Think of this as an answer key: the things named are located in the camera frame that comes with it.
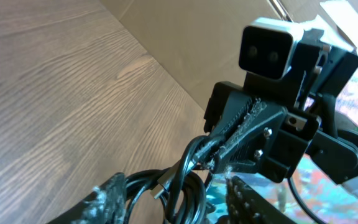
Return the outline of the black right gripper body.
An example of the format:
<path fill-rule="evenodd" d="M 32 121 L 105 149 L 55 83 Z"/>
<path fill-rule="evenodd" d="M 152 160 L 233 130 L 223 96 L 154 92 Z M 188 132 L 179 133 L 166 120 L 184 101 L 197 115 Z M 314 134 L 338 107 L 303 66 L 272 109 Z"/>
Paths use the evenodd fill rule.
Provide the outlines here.
<path fill-rule="evenodd" d="M 204 131 L 223 141 L 206 158 L 211 173 L 259 173 L 279 183 L 294 173 L 318 130 L 315 115 L 265 101 L 218 82 L 204 114 Z"/>

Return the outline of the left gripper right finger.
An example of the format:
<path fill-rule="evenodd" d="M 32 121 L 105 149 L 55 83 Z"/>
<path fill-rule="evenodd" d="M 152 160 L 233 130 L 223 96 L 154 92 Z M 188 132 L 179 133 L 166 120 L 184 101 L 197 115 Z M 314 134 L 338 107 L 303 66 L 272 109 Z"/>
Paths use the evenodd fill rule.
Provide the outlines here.
<path fill-rule="evenodd" d="M 296 224 L 238 176 L 226 178 L 227 215 L 216 224 Z"/>

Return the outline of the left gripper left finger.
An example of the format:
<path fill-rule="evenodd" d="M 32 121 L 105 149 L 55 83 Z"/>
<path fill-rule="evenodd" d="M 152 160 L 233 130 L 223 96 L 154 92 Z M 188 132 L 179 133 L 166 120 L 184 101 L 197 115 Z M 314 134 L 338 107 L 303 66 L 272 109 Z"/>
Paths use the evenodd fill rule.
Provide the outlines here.
<path fill-rule="evenodd" d="M 126 180 L 122 172 L 95 186 L 83 201 L 49 221 L 50 224 L 124 223 L 126 215 Z"/>

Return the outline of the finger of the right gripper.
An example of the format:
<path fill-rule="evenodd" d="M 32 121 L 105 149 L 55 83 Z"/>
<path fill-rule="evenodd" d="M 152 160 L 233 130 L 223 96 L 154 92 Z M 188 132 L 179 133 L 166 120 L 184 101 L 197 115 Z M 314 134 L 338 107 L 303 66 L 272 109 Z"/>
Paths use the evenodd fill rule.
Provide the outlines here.
<path fill-rule="evenodd" d="M 257 173 L 287 112 L 285 107 L 276 103 L 257 100 L 242 124 L 214 153 L 211 172 Z"/>
<path fill-rule="evenodd" d="M 222 143 L 235 132 L 254 107 L 255 97 L 243 91 L 213 90 L 208 103 L 208 142 Z"/>

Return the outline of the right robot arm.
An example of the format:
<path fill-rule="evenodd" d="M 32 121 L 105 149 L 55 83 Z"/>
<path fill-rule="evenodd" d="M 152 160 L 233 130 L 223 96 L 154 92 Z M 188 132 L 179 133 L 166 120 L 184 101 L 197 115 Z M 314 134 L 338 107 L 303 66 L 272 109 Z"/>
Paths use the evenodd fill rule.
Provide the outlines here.
<path fill-rule="evenodd" d="M 335 110 L 358 56 L 323 42 L 322 35 L 318 29 L 299 37 L 243 30 L 244 84 L 215 84 L 204 114 L 214 144 L 203 164 L 212 173 L 231 166 L 279 183 L 309 155 L 336 184 L 358 177 L 358 127 Z"/>

